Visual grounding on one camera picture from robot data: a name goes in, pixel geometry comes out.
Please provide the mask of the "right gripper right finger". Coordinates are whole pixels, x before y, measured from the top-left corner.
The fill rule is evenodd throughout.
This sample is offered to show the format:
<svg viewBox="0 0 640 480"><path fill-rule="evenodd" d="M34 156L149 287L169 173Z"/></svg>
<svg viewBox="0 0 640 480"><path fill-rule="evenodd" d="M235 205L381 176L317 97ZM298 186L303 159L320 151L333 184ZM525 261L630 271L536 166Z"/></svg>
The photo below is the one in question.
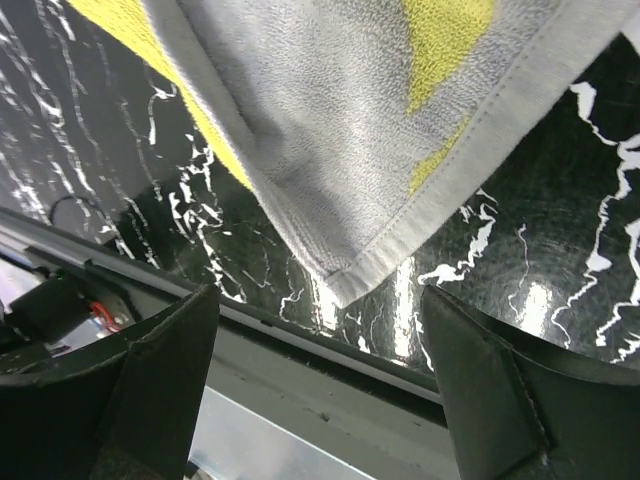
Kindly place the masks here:
<svg viewBox="0 0 640 480"><path fill-rule="evenodd" d="M424 338L464 479L636 479L639 372L422 294Z"/></svg>

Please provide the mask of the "yellow and grey towel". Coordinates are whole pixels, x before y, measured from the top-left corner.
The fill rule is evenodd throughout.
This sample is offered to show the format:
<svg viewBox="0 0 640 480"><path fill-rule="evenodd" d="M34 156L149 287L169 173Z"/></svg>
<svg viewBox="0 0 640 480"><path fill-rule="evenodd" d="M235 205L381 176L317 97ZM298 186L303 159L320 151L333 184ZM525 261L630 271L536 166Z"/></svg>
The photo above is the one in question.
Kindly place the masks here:
<svg viewBox="0 0 640 480"><path fill-rule="evenodd" d="M346 307L500 167L635 1L77 1L172 82Z"/></svg>

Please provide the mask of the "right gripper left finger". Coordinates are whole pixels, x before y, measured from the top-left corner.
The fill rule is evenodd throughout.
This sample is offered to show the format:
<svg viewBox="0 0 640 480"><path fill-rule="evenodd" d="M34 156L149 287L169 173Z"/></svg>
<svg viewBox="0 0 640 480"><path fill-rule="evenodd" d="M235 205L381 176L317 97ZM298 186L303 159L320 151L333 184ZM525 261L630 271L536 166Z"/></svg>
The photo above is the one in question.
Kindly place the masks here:
<svg viewBox="0 0 640 480"><path fill-rule="evenodd" d="M117 334L1 376L4 479L180 479L219 324L203 286Z"/></svg>

